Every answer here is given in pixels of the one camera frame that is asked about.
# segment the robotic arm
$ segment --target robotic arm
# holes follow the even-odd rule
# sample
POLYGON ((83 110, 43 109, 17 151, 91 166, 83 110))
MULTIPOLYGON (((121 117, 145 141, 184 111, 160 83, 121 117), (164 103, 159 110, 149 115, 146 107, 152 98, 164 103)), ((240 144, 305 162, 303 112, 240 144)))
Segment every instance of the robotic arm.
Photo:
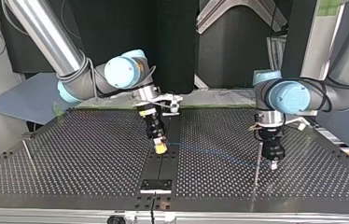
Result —
POLYGON ((176 114, 182 97, 158 92, 151 76, 155 66, 148 66, 142 50, 126 52, 95 68, 71 41, 47 0, 3 1, 56 71, 58 90, 66 102, 107 97, 119 90, 132 91, 139 114, 147 123, 148 138, 154 140, 158 154, 166 151, 161 107, 170 107, 169 114, 176 114), (171 105, 161 104, 167 101, 171 105))
POLYGON ((256 72, 255 136, 263 142, 262 156, 275 163, 285 157, 280 144, 286 114, 311 110, 349 111, 349 36, 324 81, 282 78, 280 71, 256 72))

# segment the metal bracket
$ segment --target metal bracket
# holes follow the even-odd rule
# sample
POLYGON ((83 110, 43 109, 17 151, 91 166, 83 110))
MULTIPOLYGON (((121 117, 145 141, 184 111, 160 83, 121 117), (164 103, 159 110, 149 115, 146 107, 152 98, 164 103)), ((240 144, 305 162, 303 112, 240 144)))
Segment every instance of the metal bracket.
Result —
POLYGON ((172 180, 143 180, 140 193, 170 194, 172 193, 172 180))
MULTIPOLYGON (((253 9, 265 22, 271 25, 272 14, 276 8, 273 0, 210 0, 197 18, 197 32, 202 34, 218 18, 232 7, 245 6, 253 9)), ((287 24, 279 8, 276 9, 272 28, 280 31, 287 24)))

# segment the black metal base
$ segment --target black metal base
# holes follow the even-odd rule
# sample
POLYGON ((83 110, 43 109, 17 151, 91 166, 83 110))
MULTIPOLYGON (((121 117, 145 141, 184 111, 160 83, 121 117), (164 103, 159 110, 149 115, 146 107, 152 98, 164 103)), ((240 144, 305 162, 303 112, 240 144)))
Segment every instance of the black metal base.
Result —
POLYGON ((286 157, 262 160, 254 188, 254 113, 183 109, 156 155, 137 111, 69 111, 27 142, 33 160, 21 145, 0 157, 0 208, 349 214, 349 158, 312 129, 285 129, 286 157))

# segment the gray surface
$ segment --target gray surface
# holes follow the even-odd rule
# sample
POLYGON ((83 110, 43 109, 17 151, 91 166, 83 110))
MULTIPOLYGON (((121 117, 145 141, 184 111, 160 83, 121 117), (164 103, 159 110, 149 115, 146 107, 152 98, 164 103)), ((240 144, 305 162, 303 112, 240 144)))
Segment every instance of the gray surface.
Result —
POLYGON ((28 145, 33 161, 1 156, 0 206, 134 209, 152 148, 136 111, 104 110, 70 112, 28 145))
POLYGON ((77 104, 68 104, 57 90, 58 79, 53 73, 41 73, 0 95, 0 114, 46 124, 57 114, 77 104))
POLYGON ((171 209, 349 213, 349 159, 313 133, 286 129, 285 159, 273 172, 262 166, 254 190, 258 142, 247 131, 253 115, 250 109, 182 111, 171 209))

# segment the yellow object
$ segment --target yellow object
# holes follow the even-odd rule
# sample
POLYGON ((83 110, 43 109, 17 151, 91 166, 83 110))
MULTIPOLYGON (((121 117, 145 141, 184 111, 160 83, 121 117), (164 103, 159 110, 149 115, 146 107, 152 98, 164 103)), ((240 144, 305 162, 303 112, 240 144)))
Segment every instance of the yellow object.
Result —
POLYGON ((168 148, 166 147, 166 145, 164 143, 161 144, 157 144, 155 145, 155 152, 157 154, 163 154, 168 150, 168 148))
POLYGON ((143 110, 139 112, 140 116, 145 117, 147 115, 147 111, 143 110))

